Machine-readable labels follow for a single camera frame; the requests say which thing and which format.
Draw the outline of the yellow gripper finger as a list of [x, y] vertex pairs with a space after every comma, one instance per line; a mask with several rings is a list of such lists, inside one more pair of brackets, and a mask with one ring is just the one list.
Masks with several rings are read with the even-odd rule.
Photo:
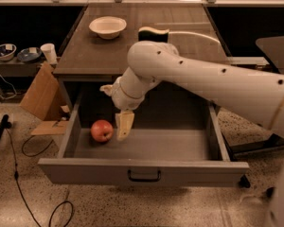
[[121, 111], [115, 115], [115, 123], [117, 127], [116, 139], [118, 141], [123, 141], [129, 136], [133, 126], [133, 121], [133, 111]]
[[113, 86], [111, 84], [102, 85], [99, 90], [107, 96], [111, 96], [113, 93]]

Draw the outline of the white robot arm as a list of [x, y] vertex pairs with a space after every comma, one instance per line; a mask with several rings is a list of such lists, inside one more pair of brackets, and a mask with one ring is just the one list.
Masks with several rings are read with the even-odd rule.
[[100, 91], [120, 110], [117, 138], [132, 128], [133, 111], [160, 82], [174, 83], [284, 138], [284, 75], [187, 59], [167, 43], [141, 41], [127, 54], [128, 68]]

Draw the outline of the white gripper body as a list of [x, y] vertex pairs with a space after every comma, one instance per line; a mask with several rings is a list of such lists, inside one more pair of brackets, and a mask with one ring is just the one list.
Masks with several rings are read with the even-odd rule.
[[112, 101], [120, 111], [133, 111], [144, 101], [145, 94], [159, 83], [160, 80], [142, 78], [128, 68], [113, 84]]

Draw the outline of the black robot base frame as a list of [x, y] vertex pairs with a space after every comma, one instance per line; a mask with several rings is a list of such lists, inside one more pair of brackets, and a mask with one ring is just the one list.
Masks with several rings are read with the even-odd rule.
[[[267, 140], [258, 141], [254, 143], [242, 144], [233, 147], [229, 147], [228, 143], [226, 143], [226, 139], [224, 139], [224, 143], [226, 144], [226, 148], [232, 162], [236, 162], [238, 160], [236, 157], [237, 154], [284, 148], [284, 138], [274, 133]], [[244, 174], [240, 178], [239, 186], [243, 188], [251, 187], [251, 184], [246, 174]], [[274, 187], [267, 188], [267, 190], [264, 192], [265, 196], [270, 199], [273, 196], [274, 190]]]

